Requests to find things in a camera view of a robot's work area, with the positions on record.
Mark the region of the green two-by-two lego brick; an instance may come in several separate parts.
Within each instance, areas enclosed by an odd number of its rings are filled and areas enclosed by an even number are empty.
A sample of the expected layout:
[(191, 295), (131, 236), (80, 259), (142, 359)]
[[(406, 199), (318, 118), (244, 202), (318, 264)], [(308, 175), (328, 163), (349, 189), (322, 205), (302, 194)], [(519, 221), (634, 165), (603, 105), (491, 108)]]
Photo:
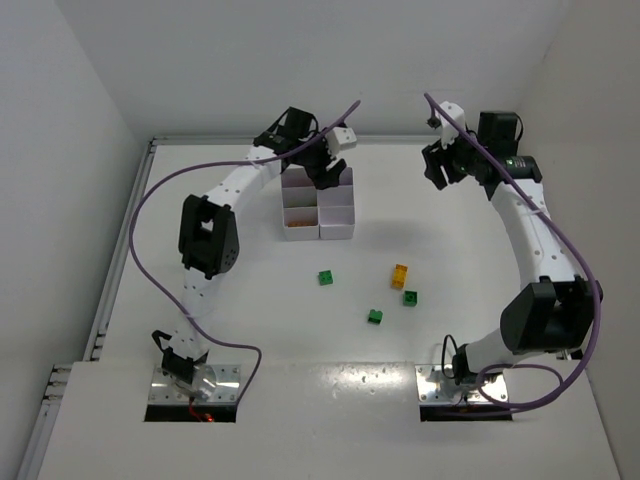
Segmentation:
[(318, 273), (318, 281), (320, 286), (328, 286), (334, 283), (334, 277), (331, 270), (324, 270)]

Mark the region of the yellow lego brick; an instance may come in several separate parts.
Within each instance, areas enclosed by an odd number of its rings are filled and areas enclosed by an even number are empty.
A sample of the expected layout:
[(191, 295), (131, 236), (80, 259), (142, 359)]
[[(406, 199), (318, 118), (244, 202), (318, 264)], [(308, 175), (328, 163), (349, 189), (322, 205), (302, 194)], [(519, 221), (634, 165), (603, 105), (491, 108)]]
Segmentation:
[(391, 277), (391, 287), (397, 290), (403, 290), (406, 285), (407, 276), (408, 267), (403, 264), (396, 264)]

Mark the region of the dark green lego brick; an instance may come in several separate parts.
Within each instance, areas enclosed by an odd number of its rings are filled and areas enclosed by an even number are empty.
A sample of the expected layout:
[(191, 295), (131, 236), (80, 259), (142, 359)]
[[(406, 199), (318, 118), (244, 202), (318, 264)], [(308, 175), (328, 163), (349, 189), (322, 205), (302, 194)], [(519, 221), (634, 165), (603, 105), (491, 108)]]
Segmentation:
[(371, 309), (368, 314), (367, 321), (371, 324), (379, 325), (383, 320), (383, 312)]

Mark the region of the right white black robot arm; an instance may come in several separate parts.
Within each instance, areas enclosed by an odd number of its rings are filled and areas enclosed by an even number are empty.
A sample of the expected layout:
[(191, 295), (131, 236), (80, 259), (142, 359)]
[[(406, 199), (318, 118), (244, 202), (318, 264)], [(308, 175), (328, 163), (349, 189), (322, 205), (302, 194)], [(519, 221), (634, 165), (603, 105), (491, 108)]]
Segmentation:
[(546, 222), (542, 173), (533, 157), (518, 153), (523, 133), (519, 115), (483, 112), (476, 131), (459, 133), (453, 124), (464, 121), (463, 110), (449, 102), (441, 106), (447, 113), (432, 112), (427, 121), (440, 137), (422, 151), (425, 176), (438, 189), (467, 177), (478, 182), (501, 218), (520, 276), (520, 291), (502, 311), (499, 327), (457, 347), (454, 381), (472, 382), (489, 365), (579, 350), (602, 289), (578, 271), (567, 245)]

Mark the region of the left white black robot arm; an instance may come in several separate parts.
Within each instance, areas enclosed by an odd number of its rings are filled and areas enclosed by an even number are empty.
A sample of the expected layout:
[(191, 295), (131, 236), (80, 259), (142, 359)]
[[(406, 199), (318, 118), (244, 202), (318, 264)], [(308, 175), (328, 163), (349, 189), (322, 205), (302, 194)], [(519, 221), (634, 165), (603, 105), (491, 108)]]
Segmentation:
[(241, 211), (291, 166), (301, 168), (319, 190), (338, 186), (346, 168), (339, 155), (356, 143), (343, 117), (320, 127), (313, 114), (290, 107), (252, 140), (244, 159), (229, 162), (232, 171), (217, 186), (184, 200), (178, 231), (183, 292), (171, 300), (186, 323), (171, 334), (152, 336), (162, 352), (163, 371), (191, 396), (200, 396), (209, 349), (218, 342), (202, 320), (214, 288), (238, 260)]

